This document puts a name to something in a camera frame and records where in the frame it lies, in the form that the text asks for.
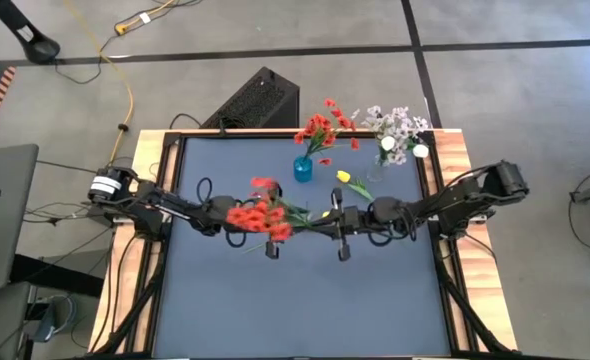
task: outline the glass vase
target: glass vase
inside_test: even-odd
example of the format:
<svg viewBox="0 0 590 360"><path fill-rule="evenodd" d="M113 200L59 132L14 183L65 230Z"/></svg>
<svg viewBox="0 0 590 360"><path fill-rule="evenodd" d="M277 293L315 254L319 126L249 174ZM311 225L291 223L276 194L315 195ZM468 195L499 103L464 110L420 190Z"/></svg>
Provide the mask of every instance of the glass vase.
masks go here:
<svg viewBox="0 0 590 360"><path fill-rule="evenodd" d="M302 155L293 161L293 175L295 180L301 183L309 182L313 178L313 160Z"/></svg>
<svg viewBox="0 0 590 360"><path fill-rule="evenodd" d="M370 182L376 183L384 180L388 169L388 161L383 160L379 155L375 156L375 161L371 164L366 174L366 179Z"/></svg>

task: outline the red flower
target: red flower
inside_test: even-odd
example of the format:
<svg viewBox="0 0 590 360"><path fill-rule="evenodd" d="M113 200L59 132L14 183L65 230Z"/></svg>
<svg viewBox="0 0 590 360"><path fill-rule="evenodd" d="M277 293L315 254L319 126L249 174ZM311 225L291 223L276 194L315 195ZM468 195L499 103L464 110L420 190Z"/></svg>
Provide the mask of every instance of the red flower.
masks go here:
<svg viewBox="0 0 590 360"><path fill-rule="evenodd" d="M315 121L315 118L312 117L312 118L310 118L310 120L308 120L308 123L306 124L306 128L304 129L304 133L306 134L306 136L312 136L313 134L315 134L316 131L317 131L317 123Z"/></svg>
<svg viewBox="0 0 590 360"><path fill-rule="evenodd" d="M298 132L297 134L295 134L295 144L303 144L304 143L304 131Z"/></svg>
<svg viewBox="0 0 590 360"><path fill-rule="evenodd" d="M330 130L331 126L332 126L332 124L331 124L330 120L328 120L326 118L324 118L324 120L322 120L322 128L324 130Z"/></svg>
<svg viewBox="0 0 590 360"><path fill-rule="evenodd" d="M326 136L326 139L324 139L324 142L322 142L322 145L331 146L334 143L335 143L335 134L328 134L328 136Z"/></svg>
<svg viewBox="0 0 590 360"><path fill-rule="evenodd" d="M285 241L291 236L293 228L289 223L281 223L271 226L268 231L271 234L271 241Z"/></svg>
<svg viewBox="0 0 590 360"><path fill-rule="evenodd" d="M333 114L336 118L343 116L342 110L340 109L333 109L331 110L331 114Z"/></svg>
<svg viewBox="0 0 590 360"><path fill-rule="evenodd" d="M246 221L246 209L231 208L228 210L226 222L233 225L240 225Z"/></svg>
<svg viewBox="0 0 590 360"><path fill-rule="evenodd" d="M315 114L315 116L313 116L313 120L315 121L315 125L322 126L326 118L323 115Z"/></svg>
<svg viewBox="0 0 590 360"><path fill-rule="evenodd" d="M266 214L263 214L261 211L255 209L248 209L246 219L244 219L244 224L249 222L257 222L257 221L264 221Z"/></svg>
<svg viewBox="0 0 590 360"><path fill-rule="evenodd" d="M284 208L276 207L268 212L268 221L278 223L284 219Z"/></svg>
<svg viewBox="0 0 590 360"><path fill-rule="evenodd" d="M351 138L351 149L359 150L359 140L356 138Z"/></svg>
<svg viewBox="0 0 590 360"><path fill-rule="evenodd" d="M271 178L252 178L252 187L263 187L265 189L272 189L275 187L275 182Z"/></svg>
<svg viewBox="0 0 590 360"><path fill-rule="evenodd" d="M268 204L266 201L260 201L255 205L255 210L261 212L262 214L268 213Z"/></svg>
<svg viewBox="0 0 590 360"><path fill-rule="evenodd" d="M266 232L269 229L268 225L266 225L263 220L248 221L246 224L244 224L244 228L253 232Z"/></svg>
<svg viewBox="0 0 590 360"><path fill-rule="evenodd" d="M350 128L352 123L352 121L348 120L348 118L344 116L339 116L337 122L339 122L339 126L343 127L344 129Z"/></svg>

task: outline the table leg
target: table leg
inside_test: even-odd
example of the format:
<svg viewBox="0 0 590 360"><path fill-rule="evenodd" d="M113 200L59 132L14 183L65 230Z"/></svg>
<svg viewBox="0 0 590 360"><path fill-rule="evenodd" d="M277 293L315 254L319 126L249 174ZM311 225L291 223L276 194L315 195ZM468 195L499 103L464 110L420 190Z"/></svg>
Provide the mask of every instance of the table leg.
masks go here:
<svg viewBox="0 0 590 360"><path fill-rule="evenodd" d="M15 35L30 62L49 63L59 54L59 44L33 26L11 0L0 0L0 20Z"/></svg>
<svg viewBox="0 0 590 360"><path fill-rule="evenodd" d="M44 286L72 293L99 298L104 280L79 271L51 265L41 260L15 254L10 281L27 281L36 286Z"/></svg>

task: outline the yellow cable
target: yellow cable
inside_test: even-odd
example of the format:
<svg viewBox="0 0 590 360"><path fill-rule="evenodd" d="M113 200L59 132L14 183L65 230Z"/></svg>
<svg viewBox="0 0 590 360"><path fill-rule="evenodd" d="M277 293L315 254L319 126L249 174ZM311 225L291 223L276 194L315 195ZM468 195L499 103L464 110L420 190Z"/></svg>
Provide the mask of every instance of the yellow cable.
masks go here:
<svg viewBox="0 0 590 360"><path fill-rule="evenodd" d="M164 5L161 5L161 6L159 6L157 9L154 9L154 10L148 11L148 12L146 12L146 14L148 14L148 15L153 15L153 14L155 14L156 12L158 12L158 11L162 10L163 8L167 7L168 5L170 5L170 4L171 4L173 1L175 1L175 0L168 0L166 3L164 3ZM140 18L139 16L137 16L137 17L136 17L135 19L133 19L131 22L129 22L128 24L124 24L123 26L124 26L124 27L126 27L126 28L128 28L128 27L130 27L131 25L134 25L134 24L136 24L136 23L137 23L138 21L140 21L140 20L142 20L142 18Z"/></svg>
<svg viewBox="0 0 590 360"><path fill-rule="evenodd" d="M77 19L79 24L84 29L84 32L86 32L86 35L88 35L88 37L91 39L91 42L93 43L93 46L95 46L95 50L97 51L99 56L113 67L113 70L115 70L115 72L119 75L120 79L124 83L124 86L126 87L126 91L128 91L128 100L130 101L130 105L128 107L128 113L126 114L126 118L124 119L122 124L127 125L129 123L129 121L131 120L131 118L133 117L134 100L133 100L133 92L131 91L131 86L128 83L128 79L126 78L126 74L124 74L124 72L122 72L122 70L120 68L118 68L117 65L115 65L111 61L111 59L109 59L108 57L106 57L106 55L104 55L104 53L102 53L102 47L99 45L97 38L95 38L95 35L88 27L88 23L86 22L86 20L84 20L84 17L79 13L79 11L77 11L77 9L73 5L73 3L71 3L70 0L64 0L64 5L66 5L66 8L68 9L68 11L70 11L70 13L73 14L73 16ZM113 146L113 152L111 153L109 163L112 163L113 160L115 160L115 156L117 155L117 150L119 149L119 145L122 141L123 135L124 135L124 130L120 129L119 134L117 135L117 139L115 140L115 145Z"/></svg>

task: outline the blue vase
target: blue vase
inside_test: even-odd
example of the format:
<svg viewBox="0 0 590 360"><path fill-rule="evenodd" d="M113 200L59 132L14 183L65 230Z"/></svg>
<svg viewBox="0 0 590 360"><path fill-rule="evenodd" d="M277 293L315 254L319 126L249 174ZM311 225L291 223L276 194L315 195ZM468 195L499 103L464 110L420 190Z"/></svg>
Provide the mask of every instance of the blue vase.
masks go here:
<svg viewBox="0 0 590 360"><path fill-rule="evenodd" d="M299 182L309 182L313 178L313 160L308 156L298 156L293 161L293 175Z"/></svg>

